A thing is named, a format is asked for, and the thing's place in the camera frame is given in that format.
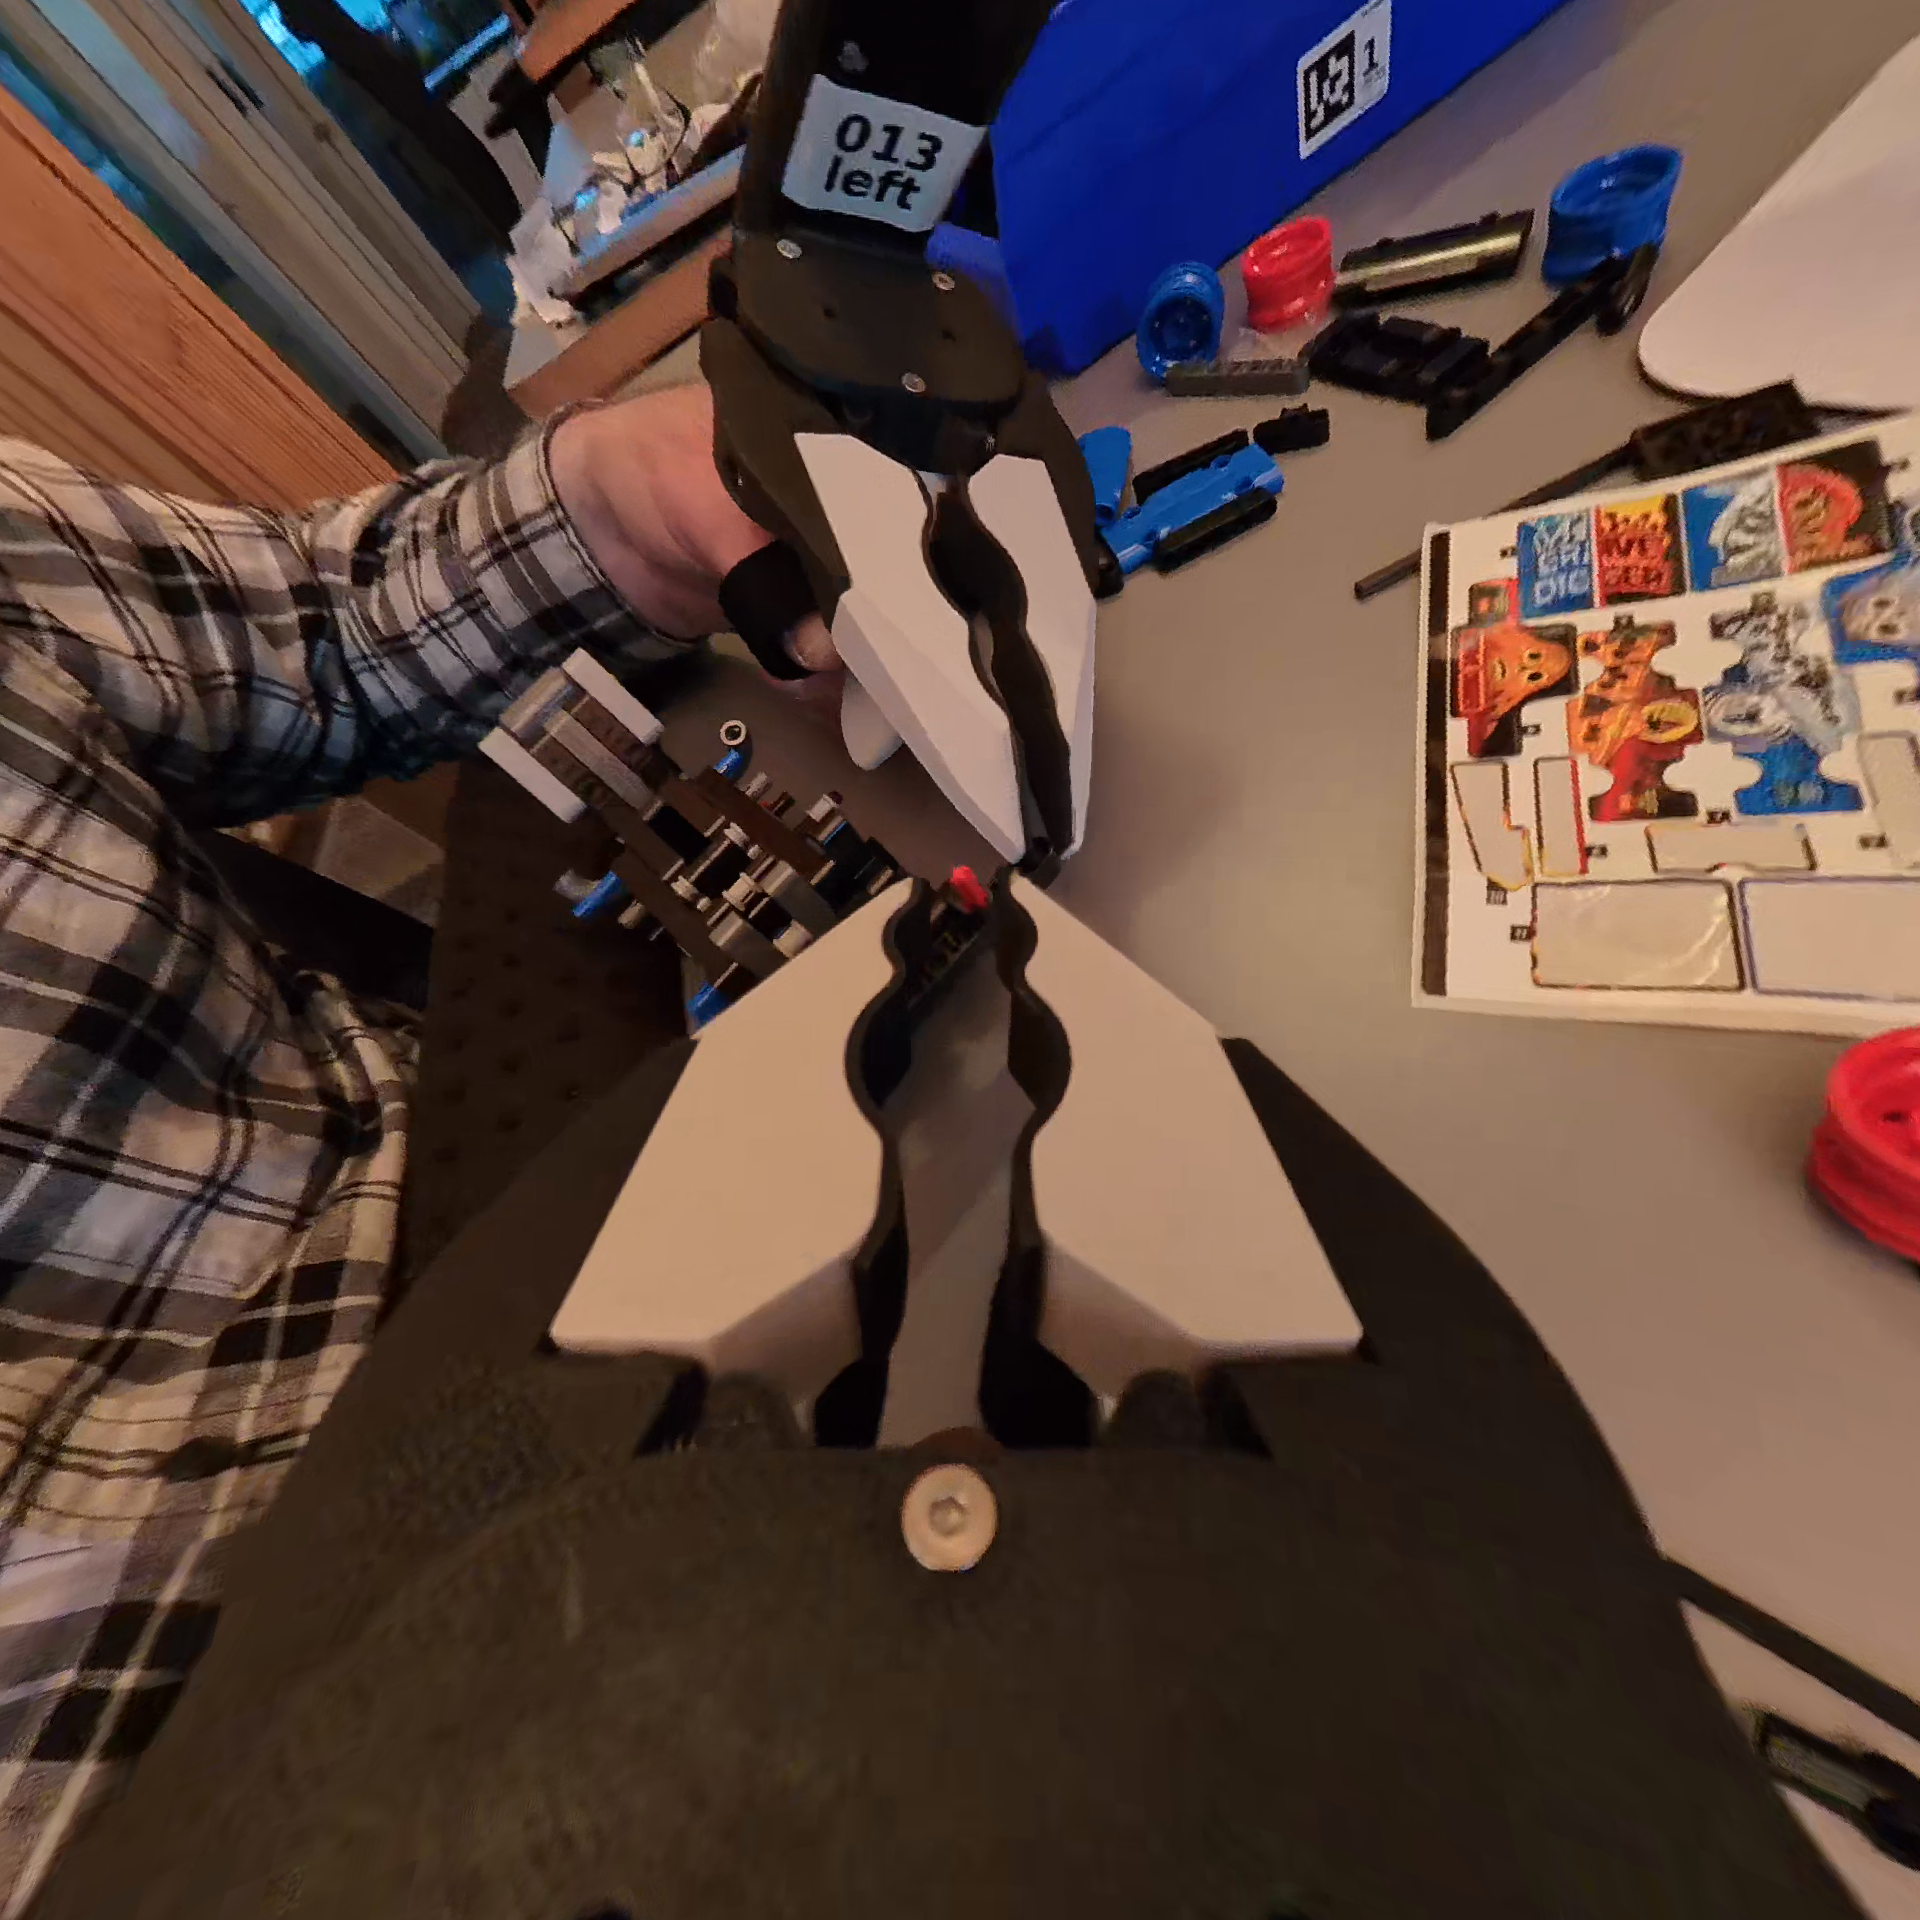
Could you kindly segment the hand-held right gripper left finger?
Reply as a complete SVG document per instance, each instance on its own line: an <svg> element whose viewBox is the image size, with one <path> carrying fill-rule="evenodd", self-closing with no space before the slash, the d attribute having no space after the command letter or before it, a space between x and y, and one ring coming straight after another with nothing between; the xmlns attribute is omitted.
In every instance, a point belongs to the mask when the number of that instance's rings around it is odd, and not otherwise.
<svg viewBox="0 0 1920 1920"><path fill-rule="evenodd" d="M548 1339L752 1379L822 1446L870 1446L903 1318L887 1123L909 1067L903 880L700 1030Z"/></svg>

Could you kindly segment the black toy vehicle chassis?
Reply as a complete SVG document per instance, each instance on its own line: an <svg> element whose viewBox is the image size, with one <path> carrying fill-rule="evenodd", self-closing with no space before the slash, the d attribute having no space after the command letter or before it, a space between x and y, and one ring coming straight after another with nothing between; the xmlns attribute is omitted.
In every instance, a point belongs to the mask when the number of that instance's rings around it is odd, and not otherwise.
<svg viewBox="0 0 1920 1920"><path fill-rule="evenodd" d="M840 794L769 781L743 722L679 753L667 722L576 651L492 722L478 753L557 822L611 834L611 867L567 888L572 918L675 948L692 1030L740 1008L822 1020L851 1046L878 1035L880 1056L909 1046L897 934L945 875L909 875Z"/></svg>

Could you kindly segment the long black holed beam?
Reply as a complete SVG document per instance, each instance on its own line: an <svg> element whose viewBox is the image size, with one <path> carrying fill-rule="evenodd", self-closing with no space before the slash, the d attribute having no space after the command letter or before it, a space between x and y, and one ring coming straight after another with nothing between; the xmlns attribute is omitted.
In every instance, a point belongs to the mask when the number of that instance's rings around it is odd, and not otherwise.
<svg viewBox="0 0 1920 1920"><path fill-rule="evenodd" d="M945 888L931 892L903 910L897 955L903 965L900 1023L906 1040L937 1011L989 930L993 905L963 905Z"/></svg>

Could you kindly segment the person's left forearm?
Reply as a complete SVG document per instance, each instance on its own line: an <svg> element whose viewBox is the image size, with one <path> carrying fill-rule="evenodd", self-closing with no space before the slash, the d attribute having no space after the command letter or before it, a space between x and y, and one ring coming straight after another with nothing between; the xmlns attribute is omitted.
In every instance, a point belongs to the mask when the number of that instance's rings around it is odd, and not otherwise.
<svg viewBox="0 0 1920 1920"><path fill-rule="evenodd" d="M572 651L696 647L588 554L557 421L299 512L108 485L4 441L4 857L157 842L414 777Z"/></svg>

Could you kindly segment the grey desk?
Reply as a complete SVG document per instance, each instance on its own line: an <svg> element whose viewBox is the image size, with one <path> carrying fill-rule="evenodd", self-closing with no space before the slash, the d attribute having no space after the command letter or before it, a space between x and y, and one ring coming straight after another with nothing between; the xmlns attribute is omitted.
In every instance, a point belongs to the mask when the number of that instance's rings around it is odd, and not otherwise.
<svg viewBox="0 0 1920 1920"><path fill-rule="evenodd" d="M1338 241L1683 155L1653 301L1916 36L1916 5L1566 5L1330 185ZM1916 1698L1916 1280L1805 1190L1836 1040L1410 1007L1416 632L1350 581L1638 419L1632 344L1566 344L1448 444L1333 395L1274 527L1100 615L1091 839L1062 894L1251 1040L1518 1300L1668 1559ZM994 979L900 1093L915 1289L880 1437L957 1423L998 1149Z"/></svg>

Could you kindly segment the person's left hand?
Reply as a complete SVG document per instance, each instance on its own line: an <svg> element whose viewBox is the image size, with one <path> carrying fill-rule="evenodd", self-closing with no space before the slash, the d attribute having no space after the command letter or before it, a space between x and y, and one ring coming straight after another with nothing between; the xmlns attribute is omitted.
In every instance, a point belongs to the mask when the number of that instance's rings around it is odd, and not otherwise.
<svg viewBox="0 0 1920 1920"><path fill-rule="evenodd" d="M704 381L567 412L548 470L589 562L646 625L673 640L732 633L722 577L773 536L722 480Z"/></svg>

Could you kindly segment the blue and black toy block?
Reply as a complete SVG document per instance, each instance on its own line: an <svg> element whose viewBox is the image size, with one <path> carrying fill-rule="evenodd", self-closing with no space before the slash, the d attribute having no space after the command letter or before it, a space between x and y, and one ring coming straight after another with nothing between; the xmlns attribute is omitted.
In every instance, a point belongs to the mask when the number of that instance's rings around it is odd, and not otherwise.
<svg viewBox="0 0 1920 1920"><path fill-rule="evenodd" d="M1108 575L1179 573L1274 520L1283 468L1251 430L1229 430L1134 476L1134 504L1103 530Z"/></svg>

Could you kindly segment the wooden side table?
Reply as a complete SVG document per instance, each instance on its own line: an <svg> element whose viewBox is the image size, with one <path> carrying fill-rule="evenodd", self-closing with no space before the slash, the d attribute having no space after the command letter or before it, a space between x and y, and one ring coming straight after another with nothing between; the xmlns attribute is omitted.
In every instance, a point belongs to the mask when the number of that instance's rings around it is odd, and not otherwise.
<svg viewBox="0 0 1920 1920"><path fill-rule="evenodd" d="M502 392L525 416L611 400L687 340L709 313L709 268L732 247L732 205L710 228L658 247L581 301L550 286L584 241L630 205L743 146L757 74L715 105L685 105L649 56L697 5L533 5L486 132L548 119L537 190L510 238L517 294Z"/></svg>

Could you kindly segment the black perforated board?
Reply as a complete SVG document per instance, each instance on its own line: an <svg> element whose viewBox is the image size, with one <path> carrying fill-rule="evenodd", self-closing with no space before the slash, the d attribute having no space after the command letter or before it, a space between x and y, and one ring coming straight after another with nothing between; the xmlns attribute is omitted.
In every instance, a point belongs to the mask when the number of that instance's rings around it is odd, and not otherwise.
<svg viewBox="0 0 1920 1920"><path fill-rule="evenodd" d="M685 1035L682 957L554 892L618 842L557 822L490 758L452 781L412 1096L398 1276L419 1280L634 1067Z"/></svg>

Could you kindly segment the blue plastic bin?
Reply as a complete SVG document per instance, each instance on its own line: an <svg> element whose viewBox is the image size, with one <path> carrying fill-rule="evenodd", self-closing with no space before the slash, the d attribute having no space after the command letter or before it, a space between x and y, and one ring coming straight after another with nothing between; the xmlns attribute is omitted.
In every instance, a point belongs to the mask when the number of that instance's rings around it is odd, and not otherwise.
<svg viewBox="0 0 1920 1920"><path fill-rule="evenodd" d="M951 212L924 257L1083 372L1167 268L1229 263L1553 11L1062 5L989 128L994 231Z"/></svg>

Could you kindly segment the cluster of black toy beams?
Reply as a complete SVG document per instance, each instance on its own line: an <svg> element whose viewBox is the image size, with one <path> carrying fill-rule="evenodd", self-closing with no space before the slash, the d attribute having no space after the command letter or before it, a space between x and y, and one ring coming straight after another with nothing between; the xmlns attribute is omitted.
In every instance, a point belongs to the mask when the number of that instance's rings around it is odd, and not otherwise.
<svg viewBox="0 0 1920 1920"><path fill-rule="evenodd" d="M1422 407L1426 441L1444 441L1535 372L1572 332L1618 332L1653 285L1662 247L1644 241L1580 275L1500 344L1405 313L1348 313L1302 350L1313 381Z"/></svg>

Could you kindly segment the colourful sticker sheet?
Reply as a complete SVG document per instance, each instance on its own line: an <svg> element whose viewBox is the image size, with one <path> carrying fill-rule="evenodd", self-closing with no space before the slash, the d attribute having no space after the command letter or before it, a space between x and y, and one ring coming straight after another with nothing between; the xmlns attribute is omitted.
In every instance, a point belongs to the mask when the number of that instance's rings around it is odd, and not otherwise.
<svg viewBox="0 0 1920 1920"><path fill-rule="evenodd" d="M1916 1024L1916 416L1422 531L1415 1000Z"/></svg>

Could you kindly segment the light wooden cabinet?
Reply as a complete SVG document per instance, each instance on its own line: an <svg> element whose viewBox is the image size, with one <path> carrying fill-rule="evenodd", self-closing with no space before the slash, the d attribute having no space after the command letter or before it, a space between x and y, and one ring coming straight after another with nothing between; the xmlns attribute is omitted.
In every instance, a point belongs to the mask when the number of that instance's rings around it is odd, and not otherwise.
<svg viewBox="0 0 1920 1920"><path fill-rule="evenodd" d="M112 485L239 506L395 476L9 93L4 436Z"/></svg>

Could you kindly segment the long black axle rod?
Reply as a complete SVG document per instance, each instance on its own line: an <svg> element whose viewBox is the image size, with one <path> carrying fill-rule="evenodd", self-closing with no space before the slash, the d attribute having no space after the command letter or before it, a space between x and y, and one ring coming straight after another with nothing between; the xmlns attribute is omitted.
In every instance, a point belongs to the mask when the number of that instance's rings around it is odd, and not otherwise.
<svg viewBox="0 0 1920 1920"><path fill-rule="evenodd" d="M1802 1672L1805 1678L1818 1681L1826 1692L1850 1700L1873 1721L1886 1723L1890 1730L1904 1734L1916 1744L1916 1698L1900 1692L1897 1686L1884 1681L1879 1675L1862 1670L1848 1657L1836 1654L1831 1646L1812 1639L1810 1633L1777 1620L1763 1608L1745 1596L1736 1596L1725 1583L1703 1576L1694 1569L1683 1569L1662 1555L1662 1569L1674 1601L1691 1608L1694 1613L1720 1624L1725 1629L1736 1633L1742 1644L1763 1649L1765 1657L1779 1660L1782 1667Z"/></svg>

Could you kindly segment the pile of small toy pieces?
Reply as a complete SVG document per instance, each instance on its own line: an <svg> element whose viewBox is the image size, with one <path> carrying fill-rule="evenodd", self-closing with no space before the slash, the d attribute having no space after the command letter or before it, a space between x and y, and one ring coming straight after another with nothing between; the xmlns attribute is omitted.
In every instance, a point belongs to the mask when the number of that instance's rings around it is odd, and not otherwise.
<svg viewBox="0 0 1920 1920"><path fill-rule="evenodd" d="M1916 1871L1916 1773L1862 1744L1831 1741L1795 1721L1742 1705L1749 1747L1779 1789L1820 1806L1878 1855Z"/></svg>

